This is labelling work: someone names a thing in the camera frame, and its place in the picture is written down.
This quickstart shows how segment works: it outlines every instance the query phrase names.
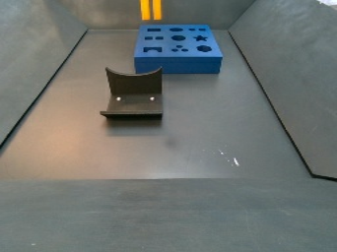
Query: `black plastic holder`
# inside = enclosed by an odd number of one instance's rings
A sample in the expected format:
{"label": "black plastic holder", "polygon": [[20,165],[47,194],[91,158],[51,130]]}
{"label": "black plastic holder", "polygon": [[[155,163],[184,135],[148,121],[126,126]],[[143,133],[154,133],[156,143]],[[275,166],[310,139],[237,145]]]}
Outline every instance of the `black plastic holder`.
{"label": "black plastic holder", "polygon": [[162,68],[139,75],[127,75],[105,68],[111,100],[100,114],[116,117],[162,117]]}

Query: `shape sorter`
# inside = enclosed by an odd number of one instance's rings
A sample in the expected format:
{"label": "shape sorter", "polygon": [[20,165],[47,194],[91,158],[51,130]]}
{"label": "shape sorter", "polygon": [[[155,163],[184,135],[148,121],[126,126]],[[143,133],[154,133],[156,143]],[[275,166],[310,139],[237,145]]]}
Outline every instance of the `shape sorter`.
{"label": "shape sorter", "polygon": [[222,61],[207,25],[139,27],[134,51],[135,73],[162,67],[163,74],[218,74]]}

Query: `black edge strip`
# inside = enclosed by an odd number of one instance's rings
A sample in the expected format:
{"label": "black edge strip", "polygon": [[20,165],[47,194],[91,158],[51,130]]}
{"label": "black edge strip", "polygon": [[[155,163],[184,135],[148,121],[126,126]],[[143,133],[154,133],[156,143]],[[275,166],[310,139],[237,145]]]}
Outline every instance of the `black edge strip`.
{"label": "black edge strip", "polygon": [[309,172],[310,177],[311,177],[311,178],[319,178],[319,179],[330,180],[330,181],[337,181],[337,178],[313,174],[313,172],[311,172],[311,170],[310,170],[310,168],[309,168],[309,165],[307,165],[307,163],[306,163],[306,161],[305,161],[305,159],[303,159],[303,156],[302,156],[302,154],[301,154],[301,152],[299,152],[299,149],[298,149],[298,147],[297,147],[297,145],[295,145],[295,141],[294,141],[294,139],[293,139],[293,137],[291,137],[291,135],[290,135],[290,132],[287,131],[286,125],[283,124],[283,121],[282,121],[282,119],[281,119],[281,117],[279,117],[279,114],[278,114],[278,112],[277,112],[277,109],[275,109],[275,107],[274,107],[274,105],[273,105],[273,103],[271,103],[271,100],[270,100],[270,98],[269,98],[269,96],[267,96],[267,93],[266,93],[266,91],[265,91],[265,89],[263,89],[263,86],[262,86],[262,84],[261,84],[261,82],[259,82],[259,79],[258,79],[258,77],[257,77],[257,74],[255,74],[255,72],[254,72],[254,69],[251,68],[251,65],[249,64],[247,58],[246,58],[246,56],[245,56],[245,54],[243,54],[243,52],[242,52],[242,50],[241,50],[241,48],[239,48],[239,46],[238,46],[238,44],[237,44],[237,42],[235,42],[235,39],[234,39],[234,37],[233,37],[230,31],[227,31],[227,33],[228,33],[228,35],[230,35],[230,37],[231,37],[231,40],[233,40],[233,42],[234,42],[234,44],[235,44],[235,46],[237,46],[237,48],[238,48],[238,50],[239,50],[241,55],[242,55],[242,57],[243,57],[243,59],[245,59],[245,61],[246,61],[246,63],[247,63],[249,69],[250,69],[250,71],[251,71],[251,73],[253,73],[253,75],[254,75],[254,77],[255,77],[255,80],[257,80],[257,82],[258,82],[258,84],[259,84],[259,87],[261,87],[261,89],[262,89],[262,92],[263,92],[263,94],[265,94],[265,96],[266,96],[266,98],[267,98],[267,101],[269,101],[269,103],[270,103],[270,106],[271,106],[271,108],[273,108],[273,110],[274,110],[274,113],[275,113],[275,115],[277,115],[278,121],[279,121],[279,123],[281,123],[281,125],[282,125],[282,127],[283,127],[283,130],[285,130],[285,132],[286,132],[286,134],[287,134],[287,136],[289,136],[289,139],[290,139],[291,144],[293,144],[293,146],[294,146],[295,152],[297,152],[297,154],[298,154],[298,156],[299,156],[301,162],[302,162],[302,164],[303,164],[303,166],[305,166],[305,168],[306,168],[306,170],[307,170],[307,172]]}
{"label": "black edge strip", "polygon": [[71,51],[69,51],[69,53],[68,53],[65,59],[63,60],[63,62],[61,62],[61,64],[59,65],[59,67],[57,67],[55,73],[53,73],[52,76],[49,77],[49,79],[48,79],[48,81],[47,81],[47,84],[45,84],[44,88],[41,89],[41,91],[40,91],[37,97],[35,98],[33,102],[32,102],[31,105],[28,106],[25,112],[23,113],[20,119],[17,120],[15,126],[12,127],[12,130],[11,130],[9,133],[7,134],[4,140],[2,140],[2,142],[1,142],[1,144],[0,144],[0,150],[1,150],[2,147],[5,146],[7,141],[8,141],[8,139],[11,138],[11,136],[12,136],[12,134],[13,134],[13,132],[15,132],[17,126],[20,125],[20,123],[23,122],[23,119],[25,118],[25,116],[27,116],[27,114],[29,113],[31,109],[32,109],[33,106],[36,105],[37,100],[40,99],[40,97],[41,97],[41,95],[43,95],[43,93],[44,93],[44,91],[45,91],[45,89],[47,89],[49,83],[52,82],[52,79],[55,78],[55,76],[56,76],[59,70],[60,70],[61,67],[64,66],[64,64],[65,64],[65,62],[67,62],[67,60],[68,60],[68,58],[69,58],[72,52],[75,51],[75,49],[76,49],[76,47],[77,47],[77,45],[79,45],[79,43],[80,43],[80,41],[81,41],[84,35],[87,34],[87,32],[88,32],[88,29],[87,29],[87,30],[84,31],[84,33],[81,34],[81,36],[80,36],[80,38],[79,38],[79,40],[77,40],[77,42],[76,42],[73,48],[71,49]]}

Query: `gray wall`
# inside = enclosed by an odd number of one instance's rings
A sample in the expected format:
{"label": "gray wall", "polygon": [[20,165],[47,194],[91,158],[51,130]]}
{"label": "gray wall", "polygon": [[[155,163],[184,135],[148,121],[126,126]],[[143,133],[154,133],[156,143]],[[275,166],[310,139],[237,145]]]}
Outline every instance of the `gray wall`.
{"label": "gray wall", "polygon": [[335,10],[258,0],[230,32],[311,172],[337,177]]}
{"label": "gray wall", "polygon": [[[57,0],[89,29],[138,29],[139,0]],[[255,0],[162,0],[162,24],[227,29]]]}
{"label": "gray wall", "polygon": [[85,30],[52,0],[0,0],[0,144]]}

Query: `yellow bar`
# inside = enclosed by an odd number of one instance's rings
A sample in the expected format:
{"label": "yellow bar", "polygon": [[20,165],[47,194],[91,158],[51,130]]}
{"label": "yellow bar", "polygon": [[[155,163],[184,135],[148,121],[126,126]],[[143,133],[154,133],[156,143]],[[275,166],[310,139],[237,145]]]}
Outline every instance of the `yellow bar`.
{"label": "yellow bar", "polygon": [[151,19],[150,0],[140,0],[140,11],[142,11],[142,19],[150,20]]}
{"label": "yellow bar", "polygon": [[152,0],[152,19],[162,20],[162,0]]}

